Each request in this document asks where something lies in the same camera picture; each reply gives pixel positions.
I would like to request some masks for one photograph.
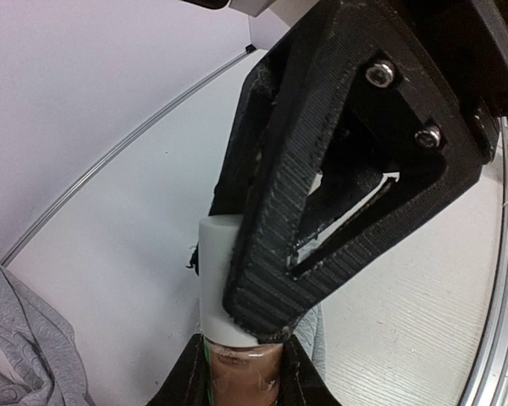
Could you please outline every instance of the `white plastic rod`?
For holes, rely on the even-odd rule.
[[[202,332],[227,347],[256,347],[257,340],[237,327],[222,306],[224,285],[242,216],[212,216],[200,221],[199,270]]]

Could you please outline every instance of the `gray fabric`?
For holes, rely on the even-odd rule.
[[[73,327],[0,267],[0,349],[23,382],[0,375],[0,406],[88,406]]]
[[[295,335],[312,360],[318,374],[325,380],[325,332],[320,304],[305,314],[297,325]]]

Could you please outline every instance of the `textured black surface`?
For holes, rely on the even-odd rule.
[[[284,345],[278,406],[339,406],[295,336]]]
[[[388,89],[364,79],[365,67],[380,58],[398,70]],[[268,78],[265,85],[261,78]],[[252,102],[260,108],[246,107]],[[341,119],[350,113],[372,138],[370,149],[351,142],[357,162],[345,149],[333,153],[335,137],[343,134]],[[443,145],[436,151],[414,141],[428,124],[442,130]],[[368,155],[373,150],[386,156],[371,159],[380,158]],[[330,155],[335,158],[328,161]],[[262,342],[285,339],[304,312],[472,186],[484,159],[456,95],[387,2],[322,1],[254,68],[240,99],[211,210],[245,214],[225,309]],[[348,178],[332,172],[339,162]],[[388,182],[296,265],[301,238],[319,231],[379,181],[382,168],[376,163],[398,170],[399,182]],[[333,195],[308,198],[320,168],[330,175],[329,184],[338,175],[342,188],[333,183]],[[357,185],[365,189],[347,197]],[[319,207],[327,202],[331,212],[325,217]]]
[[[499,121],[489,113],[483,99],[462,103],[461,113],[482,151],[483,163],[493,161],[499,143]]]
[[[423,2],[415,2],[424,8]],[[451,3],[421,17],[418,35],[459,96],[508,91],[508,28],[493,0]]]
[[[196,6],[210,8],[211,10],[224,8],[226,4],[228,4],[229,2],[229,0],[183,0],[183,1],[195,4]]]

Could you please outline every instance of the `white wooden surface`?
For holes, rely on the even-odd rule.
[[[329,387],[355,405],[455,405],[489,308],[502,159],[323,303]]]
[[[75,328],[98,405],[142,405],[197,320],[185,269],[242,80],[259,52],[147,131],[10,269]],[[328,384],[347,405],[454,404],[489,303],[500,183],[473,190],[324,303]],[[0,354],[0,370],[10,371]]]

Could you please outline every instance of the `screw head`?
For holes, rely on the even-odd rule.
[[[436,125],[428,125],[424,129],[420,129],[414,138],[416,143],[426,150],[438,148],[442,143],[442,134]]]
[[[367,81],[380,89],[385,89],[395,80],[395,67],[390,61],[377,61],[365,72]]]

